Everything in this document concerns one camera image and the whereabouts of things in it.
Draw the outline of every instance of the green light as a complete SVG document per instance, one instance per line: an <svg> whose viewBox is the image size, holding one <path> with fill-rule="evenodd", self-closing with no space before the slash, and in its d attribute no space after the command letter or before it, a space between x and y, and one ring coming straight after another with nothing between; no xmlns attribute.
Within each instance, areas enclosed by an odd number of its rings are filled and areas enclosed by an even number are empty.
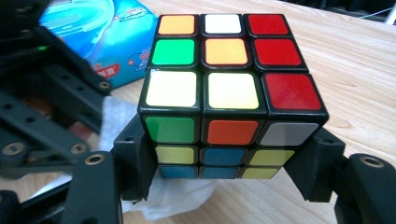
<svg viewBox="0 0 396 224"><path fill-rule="evenodd" d="M40 46L40 47L38 47L37 49L38 49L38 50L47 50L48 48L47 48L47 46Z"/></svg>

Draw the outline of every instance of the black bracket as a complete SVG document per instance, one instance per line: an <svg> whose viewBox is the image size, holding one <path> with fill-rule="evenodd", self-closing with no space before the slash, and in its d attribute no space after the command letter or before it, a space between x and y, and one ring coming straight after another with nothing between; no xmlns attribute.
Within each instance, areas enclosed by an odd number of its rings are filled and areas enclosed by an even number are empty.
<svg viewBox="0 0 396 224"><path fill-rule="evenodd" d="M121 223L120 198L147 199L157 162L136 115L114 141L111 152L78 158L73 178L24 203L0 190L0 223Z"/></svg>
<svg viewBox="0 0 396 224"><path fill-rule="evenodd" d="M112 90L86 61L39 26L49 2L0 3L0 175L11 179L71 172L90 147L67 128L78 121L99 133L102 103ZM29 103L31 98L43 108Z"/></svg>
<svg viewBox="0 0 396 224"><path fill-rule="evenodd" d="M366 154L343 156L345 143L319 130L285 164L297 189L309 202L327 203L332 192L338 223L391 223L396 220L396 171Z"/></svg>

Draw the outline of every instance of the cable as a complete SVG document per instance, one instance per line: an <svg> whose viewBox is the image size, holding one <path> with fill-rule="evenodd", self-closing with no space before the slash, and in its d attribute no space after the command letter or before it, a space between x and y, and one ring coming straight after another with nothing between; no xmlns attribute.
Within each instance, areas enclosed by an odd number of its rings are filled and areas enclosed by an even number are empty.
<svg viewBox="0 0 396 224"><path fill-rule="evenodd" d="M370 14L370 15L367 15L367 16L362 16L362 17L360 17L360 18L361 18L361 19L364 19L364 18L367 18L367 17L372 17L372 16L378 15L378 14L380 14L380 13L389 11L389 10L391 10L391 9L392 9L392 7L387 8L387 9L384 9L384 10L379 11L379 12L376 12L376 13L373 13L373 14Z"/></svg>

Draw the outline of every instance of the green sticker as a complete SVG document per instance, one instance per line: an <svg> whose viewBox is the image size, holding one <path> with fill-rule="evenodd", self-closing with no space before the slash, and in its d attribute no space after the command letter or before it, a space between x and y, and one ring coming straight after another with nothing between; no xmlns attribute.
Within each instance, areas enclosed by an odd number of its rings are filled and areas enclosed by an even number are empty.
<svg viewBox="0 0 396 224"><path fill-rule="evenodd" d="M192 143L194 142L195 125L190 118L146 118L149 134L159 143Z"/></svg>
<svg viewBox="0 0 396 224"><path fill-rule="evenodd" d="M191 64L194 62L194 41L165 39L157 41L152 62L158 65Z"/></svg>

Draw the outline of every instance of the rubik's cube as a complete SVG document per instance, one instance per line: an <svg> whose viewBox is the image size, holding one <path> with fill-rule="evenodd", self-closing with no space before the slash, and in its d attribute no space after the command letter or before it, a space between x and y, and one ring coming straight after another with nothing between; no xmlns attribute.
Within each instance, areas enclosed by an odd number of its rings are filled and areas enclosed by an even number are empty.
<svg viewBox="0 0 396 224"><path fill-rule="evenodd" d="M138 114L165 178L271 178L329 118L281 14L161 15Z"/></svg>

